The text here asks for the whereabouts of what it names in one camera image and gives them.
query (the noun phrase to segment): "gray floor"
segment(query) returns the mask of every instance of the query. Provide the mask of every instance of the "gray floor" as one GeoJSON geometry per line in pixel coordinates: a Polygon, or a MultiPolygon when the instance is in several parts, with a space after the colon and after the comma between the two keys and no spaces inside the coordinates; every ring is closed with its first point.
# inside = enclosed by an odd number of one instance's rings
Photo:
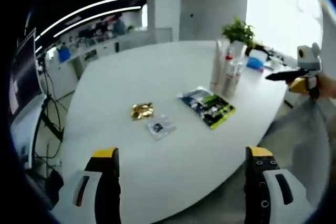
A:
{"type": "MultiPolygon", "coordinates": [[[[60,102],[69,108],[72,94],[64,97],[60,102]]],[[[58,124],[57,113],[53,103],[49,104],[49,117],[51,120],[58,124]]],[[[58,104],[61,125],[65,125],[66,111],[58,104]]],[[[281,116],[290,111],[290,107],[283,104],[277,116],[281,116]]],[[[53,136],[47,127],[41,125],[37,143],[36,151],[38,155],[41,156],[52,156],[57,150],[59,141],[53,136]]],[[[271,150],[280,164],[280,166],[289,165],[291,160],[291,151],[297,144],[295,140],[290,137],[286,137],[275,134],[272,137],[262,140],[260,146],[266,147],[271,150]]],[[[60,153],[53,159],[48,160],[48,162],[56,167],[61,173],[61,159],[60,153]]],[[[244,167],[240,167],[235,174],[233,174],[227,181],[222,183],[218,188],[216,188],[208,196],[189,207],[188,209],[169,217],[158,223],[161,224],[171,224],[171,223],[211,223],[211,224],[225,224],[225,223],[244,223],[245,219],[245,195],[243,191],[245,174],[244,167]]],[[[46,168],[44,165],[40,167],[41,174],[45,175],[46,168]]]]}

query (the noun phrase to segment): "white table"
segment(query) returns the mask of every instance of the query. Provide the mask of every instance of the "white table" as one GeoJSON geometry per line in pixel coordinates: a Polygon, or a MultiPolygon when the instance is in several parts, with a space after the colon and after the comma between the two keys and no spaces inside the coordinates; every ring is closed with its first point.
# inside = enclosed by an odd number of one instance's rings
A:
{"type": "Polygon", "coordinates": [[[257,145],[285,95],[284,82],[245,69],[232,99],[236,112],[211,130],[177,94],[208,87],[214,41],[184,41],[123,51],[91,63],[66,118],[63,176],[84,169],[92,152],[120,152],[122,223],[152,223],[196,203],[223,183],[257,145]],[[156,142],[131,107],[153,102],[177,130],[156,142]]]}

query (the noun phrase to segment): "green plant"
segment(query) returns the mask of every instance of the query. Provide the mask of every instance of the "green plant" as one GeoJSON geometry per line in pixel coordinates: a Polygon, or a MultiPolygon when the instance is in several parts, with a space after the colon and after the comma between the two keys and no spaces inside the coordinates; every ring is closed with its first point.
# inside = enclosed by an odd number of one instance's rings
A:
{"type": "Polygon", "coordinates": [[[222,35],[224,35],[230,43],[238,40],[245,43],[248,47],[254,47],[253,38],[255,34],[251,30],[253,26],[247,25],[236,16],[234,16],[234,19],[234,24],[223,26],[222,35]]]}
{"type": "Polygon", "coordinates": [[[127,31],[131,31],[131,30],[134,30],[134,26],[133,25],[129,25],[128,27],[127,27],[127,31]]]}

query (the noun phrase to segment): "office desk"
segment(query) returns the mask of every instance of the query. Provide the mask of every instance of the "office desk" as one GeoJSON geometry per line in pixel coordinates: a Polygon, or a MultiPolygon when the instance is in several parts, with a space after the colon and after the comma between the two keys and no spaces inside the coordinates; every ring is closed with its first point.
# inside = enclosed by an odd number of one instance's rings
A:
{"type": "Polygon", "coordinates": [[[196,203],[230,177],[273,121],[287,86],[246,68],[226,99],[236,112],[215,130],[177,98],[208,87],[214,41],[183,41],[126,50],[92,62],[72,97],[61,147],[66,180],[91,154],[117,146],[122,223],[152,223],[196,203]],[[131,107],[153,102],[177,130],[155,141],[131,107]]]}

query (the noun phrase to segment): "blue container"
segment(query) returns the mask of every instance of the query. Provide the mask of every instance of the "blue container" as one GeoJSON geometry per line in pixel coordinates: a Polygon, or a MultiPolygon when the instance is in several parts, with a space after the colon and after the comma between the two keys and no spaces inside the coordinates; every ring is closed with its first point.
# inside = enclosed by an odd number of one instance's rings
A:
{"type": "Polygon", "coordinates": [[[70,59],[70,50],[69,48],[61,48],[58,50],[58,60],[60,63],[70,59]]]}

